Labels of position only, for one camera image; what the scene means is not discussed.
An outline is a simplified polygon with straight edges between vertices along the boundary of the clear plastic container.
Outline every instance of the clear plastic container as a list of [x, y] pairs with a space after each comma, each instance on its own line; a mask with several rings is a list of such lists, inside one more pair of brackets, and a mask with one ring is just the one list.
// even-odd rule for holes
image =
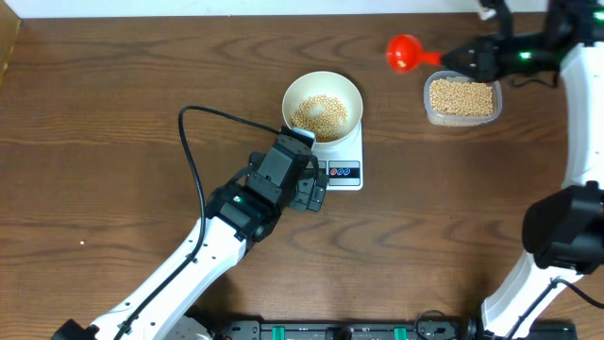
[[473, 127], [480, 124], [493, 122], [503, 109], [503, 98], [501, 97], [501, 85], [498, 81], [489, 83], [491, 89], [493, 89], [493, 114], [488, 116], [457, 116], [450, 114], [442, 114], [432, 108], [430, 103], [430, 84], [436, 79], [443, 79], [449, 77], [465, 78], [468, 81], [474, 81], [468, 76], [464, 76], [455, 71], [439, 71], [434, 75], [430, 76], [424, 85], [424, 105], [428, 112], [428, 120], [430, 123], [444, 127]]

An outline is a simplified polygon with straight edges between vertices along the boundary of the white wall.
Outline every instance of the white wall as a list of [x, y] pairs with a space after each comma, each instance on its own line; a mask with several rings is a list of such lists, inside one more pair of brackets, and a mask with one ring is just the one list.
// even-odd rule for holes
[[[474, 12], [478, 0], [5, 0], [22, 18]], [[508, 0], [542, 11], [547, 0]]]

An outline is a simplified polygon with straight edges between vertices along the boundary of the digital kitchen scale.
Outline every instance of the digital kitchen scale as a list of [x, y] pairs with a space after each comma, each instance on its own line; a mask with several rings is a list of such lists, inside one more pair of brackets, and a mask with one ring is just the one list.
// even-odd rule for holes
[[319, 160], [319, 168], [329, 176], [328, 190], [356, 191], [362, 188], [361, 123], [345, 141], [327, 149], [313, 148], [312, 153]]

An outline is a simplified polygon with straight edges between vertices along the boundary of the wire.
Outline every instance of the wire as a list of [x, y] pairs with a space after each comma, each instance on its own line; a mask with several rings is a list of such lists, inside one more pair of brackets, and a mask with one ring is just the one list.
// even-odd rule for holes
[[204, 198], [204, 191], [203, 191], [203, 187], [201, 185], [201, 179], [199, 179], [199, 174], [197, 173], [197, 167], [195, 166], [195, 161], [193, 160], [193, 155], [191, 154], [191, 150], [189, 148], [189, 143], [187, 143], [187, 136], [185, 135], [184, 114], [188, 110], [197, 110], [197, 111], [205, 111], [205, 112], [209, 112], [209, 113], [214, 113], [219, 116], [223, 116], [225, 118], [234, 120], [236, 122], [247, 124], [251, 127], [261, 128], [261, 129], [267, 130], [269, 132], [279, 134], [279, 131], [275, 130], [272, 127], [267, 127], [262, 124], [254, 123], [254, 122], [245, 120], [243, 118], [234, 116], [232, 114], [228, 114], [228, 113], [218, 111], [215, 109], [210, 109], [210, 108], [205, 108], [205, 107], [200, 107], [200, 106], [185, 106], [182, 109], [180, 109], [180, 112], [178, 113], [178, 133], [180, 134], [180, 141], [182, 142], [182, 148], [185, 151], [185, 155], [187, 156], [187, 161], [189, 162], [189, 166], [191, 167], [191, 172], [193, 173], [193, 180], [195, 181], [195, 186], [197, 187], [197, 193], [199, 195], [199, 211], [201, 212], [201, 214], [200, 214], [201, 226], [199, 228], [199, 237], [197, 239], [197, 244], [195, 245], [195, 247], [193, 248], [191, 253], [189, 255], [187, 255], [187, 258], [185, 259], [185, 261], [174, 272], [172, 272], [172, 274], [170, 274], [170, 276], [168, 276], [166, 278], [166, 280], [164, 280], [153, 292], [151, 292], [151, 294], [149, 294], [149, 296], [134, 310], [134, 312], [132, 312], [132, 314], [126, 319], [126, 321], [124, 321], [124, 323], [122, 323], [122, 325], [120, 326], [120, 330], [117, 332], [117, 334], [115, 334], [115, 337], [113, 338], [113, 340], [120, 340], [122, 338], [122, 336], [124, 336], [124, 333], [129, 332], [130, 327], [132, 326], [132, 323], [134, 322], [134, 320], [136, 320], [139, 317], [139, 314], [143, 311], [143, 309], [168, 284], [170, 284], [170, 282], [172, 282], [172, 280], [176, 276], [178, 276], [178, 274], [180, 274], [180, 272], [182, 272], [182, 270], [188, 264], [190, 264], [191, 262], [193, 262], [195, 260], [195, 257], [197, 256], [197, 253], [199, 252], [199, 249], [201, 248], [201, 245], [204, 242], [204, 236], [206, 235], [206, 200]]
[[582, 299], [584, 299], [587, 303], [591, 304], [592, 306], [599, 308], [599, 309], [604, 309], [604, 303], [594, 300], [593, 298], [591, 298], [590, 296], [585, 294], [582, 290], [578, 289], [578, 287], [576, 285], [574, 285], [573, 283], [571, 283], [567, 280], [563, 280], [563, 279], [555, 279], [554, 281], [556, 283], [561, 283], [561, 284], [567, 286], [568, 288], [570, 288], [573, 292], [575, 292], [578, 296], [580, 296]]
[[518, 332], [518, 329], [520, 329], [520, 326], [522, 325], [522, 323], [527, 319], [527, 317], [529, 317], [529, 315], [532, 313], [532, 311], [534, 311], [535, 308], [537, 308], [537, 306], [541, 303], [541, 301], [544, 300], [544, 298], [549, 294], [549, 292], [551, 292], [553, 289], [555, 289], [558, 286], [558, 283], [564, 284], [565, 286], [570, 288], [573, 292], [575, 292], [578, 296], [583, 298], [585, 301], [587, 301], [592, 306], [599, 308], [599, 309], [604, 309], [604, 303], [598, 302], [598, 301], [594, 300], [593, 298], [589, 297], [587, 294], [583, 293], [583, 291], [578, 289], [578, 287], [576, 285], [574, 285], [573, 283], [571, 283], [567, 280], [556, 278], [556, 279], [552, 280], [549, 283], [549, 285], [547, 286], [547, 288], [543, 291], [543, 293], [541, 293], [541, 295], [539, 295], [530, 304], [527, 311], [518, 317], [518, 321], [513, 326], [512, 331], [510, 331], [510, 335], [508, 335], [506, 340], [513, 339], [513, 336], [516, 334], [516, 332]]

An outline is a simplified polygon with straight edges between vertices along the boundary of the white bowl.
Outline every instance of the white bowl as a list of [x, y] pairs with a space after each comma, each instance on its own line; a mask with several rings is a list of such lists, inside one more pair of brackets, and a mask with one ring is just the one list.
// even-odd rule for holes
[[294, 128], [292, 118], [295, 110], [306, 99], [319, 94], [336, 97], [346, 107], [348, 114], [346, 124], [338, 130], [338, 139], [332, 142], [317, 142], [314, 149], [331, 149], [347, 137], [354, 135], [353, 131], [361, 122], [362, 98], [359, 89], [345, 76], [333, 72], [312, 72], [298, 78], [283, 96], [283, 119], [288, 128]]

